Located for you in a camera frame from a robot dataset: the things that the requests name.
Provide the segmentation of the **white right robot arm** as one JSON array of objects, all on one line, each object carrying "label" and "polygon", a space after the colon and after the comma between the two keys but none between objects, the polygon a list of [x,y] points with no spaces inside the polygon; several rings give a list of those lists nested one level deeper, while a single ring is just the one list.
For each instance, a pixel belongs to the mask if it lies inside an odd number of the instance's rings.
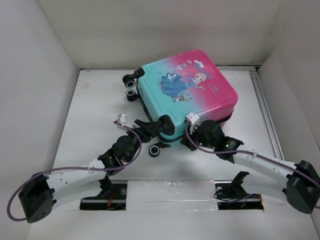
[{"label": "white right robot arm", "polygon": [[255,187],[254,194],[285,200],[301,213],[311,214],[317,208],[320,200],[320,176],[308,161],[296,163],[262,154],[243,141],[226,136],[214,120],[200,121],[195,116],[185,120],[185,137],[181,144],[191,151],[200,150],[234,165],[247,167],[276,182],[246,182],[249,172],[240,172],[228,188],[234,196],[226,199],[225,203],[231,204],[251,197],[249,189]]}]

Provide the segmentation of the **pink teal suitcase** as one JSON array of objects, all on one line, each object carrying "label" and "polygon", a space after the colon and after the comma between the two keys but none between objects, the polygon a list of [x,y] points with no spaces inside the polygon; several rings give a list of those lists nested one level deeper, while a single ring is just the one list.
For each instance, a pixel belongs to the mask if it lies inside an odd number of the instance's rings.
[{"label": "pink teal suitcase", "polygon": [[123,76],[122,81],[127,100],[139,99],[151,123],[169,123],[168,131],[155,134],[158,143],[149,147],[151,157],[180,143],[189,113],[198,115],[201,121],[224,125],[238,101],[235,89],[200,49],[144,64]]}]

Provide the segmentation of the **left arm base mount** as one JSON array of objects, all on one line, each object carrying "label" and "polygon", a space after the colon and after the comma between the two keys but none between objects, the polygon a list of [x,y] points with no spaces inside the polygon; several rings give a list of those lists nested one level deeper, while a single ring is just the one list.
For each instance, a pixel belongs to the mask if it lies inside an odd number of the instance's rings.
[{"label": "left arm base mount", "polygon": [[82,211],[125,211],[128,193],[127,180],[111,182],[109,189],[103,189],[97,196],[85,197],[80,200]]}]

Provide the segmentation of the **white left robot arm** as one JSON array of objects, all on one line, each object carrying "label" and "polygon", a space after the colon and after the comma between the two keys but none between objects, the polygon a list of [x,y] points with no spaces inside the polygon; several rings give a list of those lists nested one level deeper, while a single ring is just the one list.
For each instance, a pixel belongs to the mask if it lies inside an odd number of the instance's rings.
[{"label": "white left robot arm", "polygon": [[142,144],[149,142],[164,130],[161,121],[143,122],[136,120],[136,127],[118,118],[114,121],[126,131],[104,154],[83,166],[60,167],[33,175],[18,194],[28,223],[35,223],[47,217],[62,204],[63,197],[72,194],[79,187],[94,190],[100,198],[107,198],[112,191],[110,177],[122,171],[138,157]]}]

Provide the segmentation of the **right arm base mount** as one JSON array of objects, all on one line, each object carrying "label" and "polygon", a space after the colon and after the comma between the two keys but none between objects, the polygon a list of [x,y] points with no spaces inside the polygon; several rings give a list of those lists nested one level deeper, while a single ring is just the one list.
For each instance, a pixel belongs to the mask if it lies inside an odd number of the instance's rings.
[{"label": "right arm base mount", "polygon": [[218,210],[264,210],[261,195],[247,193],[242,186],[248,175],[247,171],[240,171],[232,180],[214,182]]}]

